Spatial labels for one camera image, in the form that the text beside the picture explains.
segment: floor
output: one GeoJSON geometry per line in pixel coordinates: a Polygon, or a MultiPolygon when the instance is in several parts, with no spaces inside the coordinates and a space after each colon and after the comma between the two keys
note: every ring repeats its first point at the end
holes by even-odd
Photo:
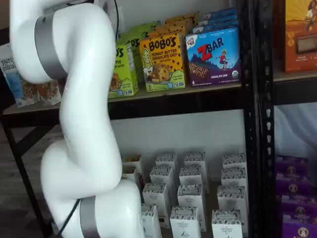
{"type": "MultiPolygon", "coordinates": [[[[31,128],[14,129],[16,141],[30,130],[31,128]]],[[[59,126],[54,127],[22,157],[41,211],[47,221],[51,216],[40,185],[41,157],[47,146],[61,137],[59,126]]],[[[2,127],[0,127],[0,237],[43,237],[2,127]]]]}

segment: cardboard box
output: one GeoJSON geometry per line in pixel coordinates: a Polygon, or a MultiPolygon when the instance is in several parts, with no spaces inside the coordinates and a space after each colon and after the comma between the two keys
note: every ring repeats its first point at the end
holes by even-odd
{"type": "Polygon", "coordinates": [[[173,207],[170,223],[173,238],[201,238],[197,207],[173,207]]]}
{"type": "Polygon", "coordinates": [[[211,226],[215,238],[243,238],[241,217],[238,210],[213,210],[211,226]]]}
{"type": "Polygon", "coordinates": [[[248,178],[245,168],[223,168],[221,171],[221,184],[223,186],[243,186],[246,188],[247,211],[249,214],[248,178]]]}
{"type": "Polygon", "coordinates": [[[147,183],[143,189],[144,202],[158,207],[160,227],[170,228],[170,203],[166,183],[147,183]]]}
{"type": "Polygon", "coordinates": [[[179,180],[181,185],[201,185],[205,190],[202,169],[199,165],[181,167],[179,180]]]}
{"type": "Polygon", "coordinates": [[[145,238],[162,238],[157,206],[142,203],[141,209],[145,238]]]}
{"type": "Polygon", "coordinates": [[[283,212],[317,216],[317,197],[302,195],[283,195],[281,209],[283,212]]]}
{"type": "Polygon", "coordinates": [[[241,66],[236,27],[186,36],[192,86],[240,82],[241,66]]]}
{"type": "Polygon", "coordinates": [[[173,167],[169,165],[155,166],[150,172],[150,178],[152,183],[166,183],[170,204],[177,205],[173,167]]]}
{"type": "Polygon", "coordinates": [[[204,188],[206,189],[206,192],[209,193],[209,170],[205,161],[205,157],[205,152],[189,152],[185,156],[184,164],[186,166],[198,165],[201,167],[204,188]]]}
{"type": "Polygon", "coordinates": [[[276,174],[275,180],[276,195],[312,195],[313,187],[309,178],[296,174],[276,174]]]}
{"type": "Polygon", "coordinates": [[[157,155],[157,159],[155,160],[155,164],[157,166],[168,165],[168,166],[173,167],[173,174],[174,174],[174,178],[175,178],[175,180],[174,180],[175,181],[175,189],[177,189],[178,186],[180,185],[179,176],[178,176],[180,166],[178,163],[177,155],[175,153],[159,154],[159,155],[157,155]]]}
{"type": "Polygon", "coordinates": [[[307,215],[283,214],[283,238],[317,237],[317,218],[307,215]]]}
{"type": "Polygon", "coordinates": [[[217,190],[219,210],[239,210],[241,214],[243,237],[249,236],[249,219],[245,187],[219,186],[217,190]]]}
{"type": "Polygon", "coordinates": [[[275,159],[275,171],[281,174],[308,176],[308,166],[307,158],[278,155],[275,159]]]}
{"type": "Polygon", "coordinates": [[[146,176],[146,173],[145,173],[145,163],[143,161],[143,156],[142,155],[126,156],[123,158],[122,165],[135,167],[138,173],[140,187],[141,189],[144,188],[145,182],[149,181],[150,179],[148,178],[148,176],[146,176]]]}
{"type": "Polygon", "coordinates": [[[140,53],[147,92],[185,88],[183,37],[170,33],[143,39],[140,53]]]}
{"type": "Polygon", "coordinates": [[[133,96],[139,91],[132,46],[117,42],[114,73],[109,89],[109,98],[133,96]]]}
{"type": "Polygon", "coordinates": [[[197,207],[198,220],[202,232],[207,231],[206,198],[201,185],[180,185],[178,203],[181,207],[197,207]]]}

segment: blue snack box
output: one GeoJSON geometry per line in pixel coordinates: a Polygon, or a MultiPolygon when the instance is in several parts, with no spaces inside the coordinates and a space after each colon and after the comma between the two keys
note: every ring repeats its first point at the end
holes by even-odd
{"type": "Polygon", "coordinates": [[[219,24],[207,25],[207,26],[197,26],[193,28],[193,34],[199,34],[209,31],[221,30],[225,28],[231,28],[238,26],[238,21],[225,21],[219,24]]]}
{"type": "Polygon", "coordinates": [[[212,19],[223,18],[223,17],[231,16],[231,15],[237,15],[237,9],[228,8],[221,11],[206,13],[203,15],[203,20],[212,20],[212,19]]]}
{"type": "Polygon", "coordinates": [[[186,36],[190,82],[193,86],[240,81],[236,27],[186,36]]]}

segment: bobo's box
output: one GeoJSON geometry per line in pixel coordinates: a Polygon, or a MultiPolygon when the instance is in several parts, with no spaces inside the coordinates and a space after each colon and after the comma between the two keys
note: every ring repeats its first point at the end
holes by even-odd
{"type": "Polygon", "coordinates": [[[185,88],[183,37],[170,33],[140,42],[147,92],[185,88]]]}
{"type": "Polygon", "coordinates": [[[309,181],[308,177],[296,174],[276,174],[276,195],[311,195],[312,192],[312,183],[309,181]]]}
{"type": "Polygon", "coordinates": [[[138,91],[139,86],[133,61],[132,46],[130,43],[117,43],[109,98],[133,96],[138,91]]]}
{"type": "Polygon", "coordinates": [[[145,238],[162,238],[156,205],[142,203],[141,210],[145,238]]]}
{"type": "Polygon", "coordinates": [[[286,213],[283,214],[283,238],[317,237],[317,217],[286,213]]]}
{"type": "Polygon", "coordinates": [[[173,238],[201,238],[197,207],[173,207],[170,224],[173,238]]]}
{"type": "Polygon", "coordinates": [[[275,171],[282,174],[308,175],[307,158],[278,155],[275,159],[275,171]]]}
{"type": "Polygon", "coordinates": [[[240,81],[236,27],[186,37],[190,82],[193,86],[240,81]]]}

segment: white wall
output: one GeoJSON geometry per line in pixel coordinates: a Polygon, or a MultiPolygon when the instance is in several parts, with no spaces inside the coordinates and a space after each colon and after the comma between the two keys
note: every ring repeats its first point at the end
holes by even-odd
{"type": "Polygon", "coordinates": [[[155,155],[191,149],[206,152],[212,180],[220,180],[221,156],[245,152],[243,111],[174,115],[112,121],[123,156],[142,154],[150,170],[155,155]]]}

